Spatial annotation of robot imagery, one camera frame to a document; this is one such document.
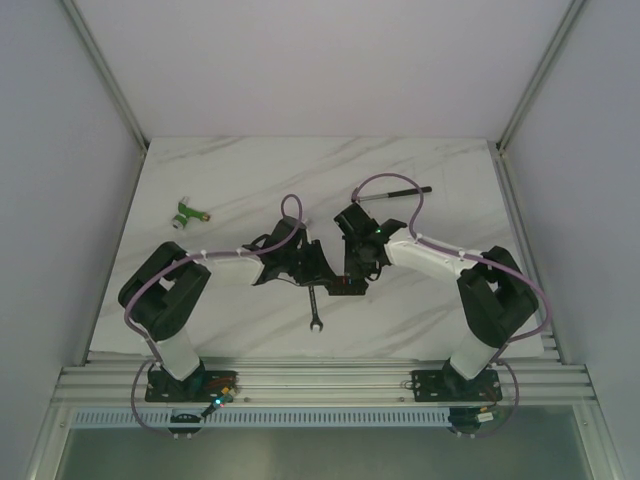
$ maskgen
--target wrench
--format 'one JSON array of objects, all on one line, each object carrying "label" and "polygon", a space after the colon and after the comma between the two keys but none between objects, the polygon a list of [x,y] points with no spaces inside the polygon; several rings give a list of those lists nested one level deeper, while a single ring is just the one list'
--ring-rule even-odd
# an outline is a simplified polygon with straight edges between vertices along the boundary
[{"label": "wrench", "polygon": [[316,304],[316,292],[313,286],[309,286],[309,300],[311,301],[311,323],[309,329],[312,332],[320,333],[324,328],[320,316],[318,315],[318,305]]}]

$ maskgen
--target metal frame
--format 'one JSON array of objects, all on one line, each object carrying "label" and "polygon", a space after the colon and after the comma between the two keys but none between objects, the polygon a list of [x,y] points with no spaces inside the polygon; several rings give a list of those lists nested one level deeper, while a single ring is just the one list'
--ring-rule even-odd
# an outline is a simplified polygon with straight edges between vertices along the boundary
[{"label": "metal frame", "polygon": [[[179,413],[199,416],[202,409],[176,409]],[[438,407],[402,408],[355,408],[355,407],[308,407],[274,408],[248,407],[224,408],[208,416],[200,428],[353,428],[353,427],[450,427],[449,409]],[[180,428],[181,423],[171,423],[174,409],[139,408],[138,414],[144,422],[154,428]],[[131,409],[123,408],[79,408],[71,428],[77,430],[104,428],[138,428]]]},{"label": "metal frame", "polygon": [[87,52],[91,63],[95,67],[107,94],[111,98],[113,105],[116,107],[116,110],[122,119],[122,122],[138,144],[141,155],[145,155],[149,147],[149,141],[144,137],[142,128],[140,128],[140,124],[133,114],[133,111],[129,106],[129,102],[127,102],[116,78],[113,76],[100,47],[98,47],[96,40],[93,38],[93,34],[91,33],[91,30],[89,30],[82,12],[76,5],[75,0],[60,0],[60,4],[67,14],[67,18],[78,35],[82,46]]},{"label": "metal frame", "polygon": [[531,80],[529,80],[527,88],[523,92],[516,109],[509,119],[509,123],[507,123],[507,126],[504,129],[502,137],[498,141],[498,149],[500,152],[504,152],[511,143],[511,140],[522,123],[522,120],[527,115],[529,107],[531,107],[531,104],[536,99],[558,57],[562,53],[562,50],[567,43],[567,39],[577,25],[588,1],[589,0],[571,0],[564,17],[560,21],[560,25],[558,25],[551,41],[547,45]]},{"label": "metal frame", "polygon": [[[60,0],[60,2],[144,157],[149,143],[144,138],[80,10],[74,0]],[[502,138],[495,148],[490,146],[520,257],[527,273],[538,282],[540,278],[518,207],[515,185],[508,164],[505,162],[505,149],[542,88],[544,80],[548,77],[586,4],[587,0],[572,0]],[[593,477],[596,480],[623,479],[622,469],[586,367],[563,364],[563,361],[569,360],[567,350],[558,348],[551,330],[543,333],[542,338],[545,351],[541,358],[510,362],[520,383],[521,404],[572,406],[577,429],[584,445],[586,461]],[[32,456],[28,474],[30,480],[56,477],[70,429],[86,428],[88,418],[95,420],[92,425],[100,428],[114,426],[126,428],[131,425],[131,416],[126,413],[126,408],[129,405],[131,383],[142,358],[135,355],[90,354],[86,360],[87,363],[83,367],[69,367],[62,371]],[[429,409],[448,411],[449,407],[447,404],[434,404],[429,407],[425,407],[423,403],[418,404],[414,402],[411,392],[401,386],[404,380],[410,380],[411,370],[440,368],[441,363],[438,362],[388,359],[322,361],[207,359],[206,363],[208,367],[234,369],[239,372],[241,391],[236,402],[225,410],[225,415],[229,416],[226,426],[242,426],[246,425],[247,421],[255,424],[258,417],[252,415],[269,415],[269,412],[292,411],[291,409],[295,409],[296,413],[293,417],[289,417],[287,426],[309,423],[306,420],[308,418],[306,414],[318,412],[358,415],[362,412],[375,411],[383,417],[387,415],[384,417],[387,420],[396,421],[397,414],[398,419],[404,419],[398,422],[406,423],[406,419],[409,419],[411,423],[411,420],[415,420],[420,412],[424,413]],[[513,394],[513,381],[503,367],[498,367],[497,370],[506,393],[503,403],[508,404],[510,395]],[[136,388],[136,397],[141,404],[144,388],[144,385],[138,385]],[[167,418],[169,409],[180,406],[184,407],[184,405],[149,406],[146,404],[140,408],[140,411],[143,415],[151,415],[149,418],[160,413],[158,418],[162,424]],[[91,416],[92,412],[98,412],[98,416]],[[99,417],[99,412],[106,417]],[[96,420],[97,418],[107,420],[101,423]],[[369,420],[359,421],[364,421],[365,424],[371,422],[369,426],[380,426],[375,424],[375,417],[367,418]],[[322,426],[322,421],[318,422],[319,424],[315,426]]]}]

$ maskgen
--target marble table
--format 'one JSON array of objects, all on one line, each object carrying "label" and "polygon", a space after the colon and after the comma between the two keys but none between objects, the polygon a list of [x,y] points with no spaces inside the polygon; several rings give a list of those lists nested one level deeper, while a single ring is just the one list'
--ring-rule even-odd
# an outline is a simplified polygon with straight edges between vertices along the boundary
[{"label": "marble table", "polygon": [[[313,238],[336,273],[343,242],[333,217],[370,175],[397,172],[430,185],[417,230],[466,248],[501,245],[516,252],[486,141],[433,138],[216,137],[155,138],[142,171],[91,344],[93,351],[148,353],[123,323],[118,291],[167,240],[187,251],[229,250],[271,232],[287,193],[302,199]],[[397,179],[369,184],[363,194],[407,188]],[[177,202],[211,214],[175,230]],[[380,223],[407,221],[416,197],[363,206]],[[200,355],[217,357],[386,357],[440,360],[467,331],[454,283],[386,267],[364,297],[329,297],[316,288],[324,331],[309,331],[308,292],[285,282],[259,287],[207,287],[188,323]],[[521,331],[536,325],[529,319]],[[543,352],[539,337],[518,342],[505,357]]]}]

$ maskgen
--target green object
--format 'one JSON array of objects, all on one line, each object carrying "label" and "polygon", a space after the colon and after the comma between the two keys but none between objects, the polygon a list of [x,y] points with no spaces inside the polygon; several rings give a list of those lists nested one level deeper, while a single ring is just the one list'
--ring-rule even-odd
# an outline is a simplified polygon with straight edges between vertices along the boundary
[{"label": "green object", "polygon": [[178,214],[171,220],[173,228],[182,230],[187,226],[190,218],[197,218],[201,222],[208,222],[211,220],[211,215],[206,212],[201,212],[187,206],[189,197],[184,197],[178,202]]}]

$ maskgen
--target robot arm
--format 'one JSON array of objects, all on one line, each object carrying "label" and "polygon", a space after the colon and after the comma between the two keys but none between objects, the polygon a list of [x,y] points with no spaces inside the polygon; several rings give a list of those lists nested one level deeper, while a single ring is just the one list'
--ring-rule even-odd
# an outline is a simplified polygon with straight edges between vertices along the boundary
[{"label": "robot arm", "polygon": [[[174,242],[163,243],[136,274],[125,284],[118,302],[126,306],[133,295],[151,277],[187,253]],[[201,364],[185,324],[205,285],[253,285],[264,264],[253,255],[211,259],[212,273],[203,265],[191,262],[177,268],[165,280],[172,285],[153,285],[136,302],[131,318],[142,325],[162,358],[162,366],[175,380],[185,381]]]},{"label": "robot arm", "polygon": [[[459,250],[452,245],[428,240],[428,243],[447,250]],[[534,293],[519,280],[462,256],[452,257],[417,243],[406,228],[394,233],[384,249],[391,265],[411,268],[445,282],[457,283],[470,332],[449,362],[464,380],[474,379],[538,309]],[[466,253],[518,270],[511,254],[501,247],[484,253],[477,250]]]},{"label": "robot arm", "polygon": [[[207,282],[214,286],[260,285],[286,273],[300,286],[324,286],[329,295],[364,295],[369,276],[379,274],[386,265],[411,268],[445,282],[455,281],[470,330],[445,365],[447,377],[458,385],[476,378],[538,308],[531,288],[520,280],[482,263],[452,257],[417,243],[403,222],[387,220],[379,225],[357,203],[334,220],[344,233],[343,276],[331,270],[320,242],[309,241],[304,226],[281,248],[265,255],[259,253],[292,232],[296,222],[285,217],[271,235],[262,235],[245,245],[246,255],[211,259],[213,273],[203,265],[189,262],[164,277],[173,282],[169,288],[161,284],[149,288],[133,306],[131,318],[155,342],[163,369],[182,384],[197,377],[203,369],[184,326]],[[435,240],[430,243],[459,251]],[[513,257],[501,247],[466,253],[518,270]],[[149,279],[186,255],[173,242],[161,245],[123,287],[119,303],[126,306]]]}]

